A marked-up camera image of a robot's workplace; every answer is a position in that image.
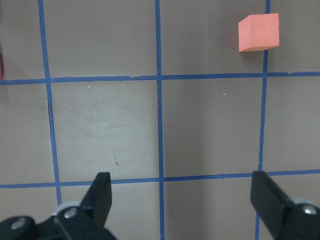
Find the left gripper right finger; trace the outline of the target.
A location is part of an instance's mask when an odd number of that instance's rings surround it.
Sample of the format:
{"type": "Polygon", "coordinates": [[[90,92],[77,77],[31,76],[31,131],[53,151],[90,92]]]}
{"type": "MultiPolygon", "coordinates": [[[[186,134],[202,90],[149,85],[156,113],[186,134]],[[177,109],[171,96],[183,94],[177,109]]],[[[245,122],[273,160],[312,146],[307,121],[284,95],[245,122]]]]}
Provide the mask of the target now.
{"type": "Polygon", "coordinates": [[[320,207],[289,197],[266,172],[252,172],[250,201],[274,240],[320,238],[320,207]]]}

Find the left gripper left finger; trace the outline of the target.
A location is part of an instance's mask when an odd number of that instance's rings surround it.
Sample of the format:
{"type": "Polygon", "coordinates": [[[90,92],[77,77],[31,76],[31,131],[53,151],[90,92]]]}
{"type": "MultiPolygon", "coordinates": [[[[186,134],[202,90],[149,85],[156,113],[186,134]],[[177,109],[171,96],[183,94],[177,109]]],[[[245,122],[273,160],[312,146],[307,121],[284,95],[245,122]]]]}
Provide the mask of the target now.
{"type": "Polygon", "coordinates": [[[27,215],[0,222],[2,240],[114,240],[105,228],[112,205],[111,177],[96,175],[79,205],[59,206],[47,220],[36,223],[27,215]]]}

